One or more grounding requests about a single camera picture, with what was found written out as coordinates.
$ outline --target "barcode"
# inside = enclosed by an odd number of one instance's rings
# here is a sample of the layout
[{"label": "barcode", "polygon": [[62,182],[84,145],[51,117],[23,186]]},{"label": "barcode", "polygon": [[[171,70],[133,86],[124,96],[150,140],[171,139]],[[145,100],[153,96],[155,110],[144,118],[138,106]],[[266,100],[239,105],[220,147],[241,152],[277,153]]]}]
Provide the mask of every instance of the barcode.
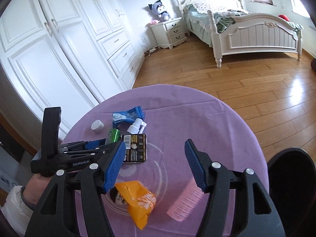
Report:
[{"label": "barcode", "polygon": [[124,142],[126,146],[126,150],[129,150],[131,148],[131,135],[125,135],[124,136]]}]

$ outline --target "round table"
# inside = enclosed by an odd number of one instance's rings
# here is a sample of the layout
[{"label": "round table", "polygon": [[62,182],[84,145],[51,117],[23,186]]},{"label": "round table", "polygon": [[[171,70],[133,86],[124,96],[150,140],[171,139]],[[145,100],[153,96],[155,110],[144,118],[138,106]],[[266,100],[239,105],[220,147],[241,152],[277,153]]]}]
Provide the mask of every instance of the round table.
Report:
[{"label": "round table", "polygon": [[[157,204],[144,230],[138,229],[126,207],[115,205],[106,195],[105,210],[115,236],[189,237],[195,236],[203,217],[208,194],[183,222],[166,212],[192,178],[184,154],[184,143],[191,138],[198,150],[230,170],[252,168],[269,189],[267,164],[253,132],[244,120],[217,98],[188,87],[153,85],[120,93],[102,102],[83,116],[70,130],[64,143],[107,137],[112,128],[112,112],[141,106],[147,127],[148,158],[142,164],[124,164],[117,181],[139,180],[156,195]],[[95,120],[104,123],[100,133],[91,130]],[[77,218],[81,236],[87,236],[80,194],[76,193]],[[230,234],[234,196],[223,236]]]}]

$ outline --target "carved floral ornament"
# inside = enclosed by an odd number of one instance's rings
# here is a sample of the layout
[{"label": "carved floral ornament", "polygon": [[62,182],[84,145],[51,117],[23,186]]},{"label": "carved floral ornament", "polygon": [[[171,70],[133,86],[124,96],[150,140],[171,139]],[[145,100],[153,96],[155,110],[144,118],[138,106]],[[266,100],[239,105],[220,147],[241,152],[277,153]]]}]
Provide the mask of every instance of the carved floral ornament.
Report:
[{"label": "carved floral ornament", "polygon": [[270,27],[270,28],[275,28],[275,27],[277,27],[277,24],[272,23],[272,22],[264,22],[264,24],[265,24],[267,27]]}]

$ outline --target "gray stuffed animal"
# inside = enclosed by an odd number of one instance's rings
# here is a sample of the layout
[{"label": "gray stuffed animal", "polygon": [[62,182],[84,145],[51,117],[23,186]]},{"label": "gray stuffed animal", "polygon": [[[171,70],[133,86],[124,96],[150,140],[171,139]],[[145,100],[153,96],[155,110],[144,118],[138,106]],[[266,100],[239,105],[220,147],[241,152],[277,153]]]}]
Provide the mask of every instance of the gray stuffed animal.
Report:
[{"label": "gray stuffed animal", "polygon": [[157,15],[161,21],[167,21],[170,19],[170,14],[165,10],[165,6],[161,0],[158,0],[154,4],[148,5],[153,14]]}]

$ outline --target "blue plastic packet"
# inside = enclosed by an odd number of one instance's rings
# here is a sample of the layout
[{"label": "blue plastic packet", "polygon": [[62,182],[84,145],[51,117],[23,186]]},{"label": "blue plastic packet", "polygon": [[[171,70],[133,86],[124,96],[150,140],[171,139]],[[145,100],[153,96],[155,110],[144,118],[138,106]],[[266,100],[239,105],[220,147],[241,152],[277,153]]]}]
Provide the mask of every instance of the blue plastic packet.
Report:
[{"label": "blue plastic packet", "polygon": [[144,113],[140,106],[132,108],[128,111],[113,112],[113,125],[118,126],[119,124],[126,122],[133,124],[137,118],[145,120]]}]

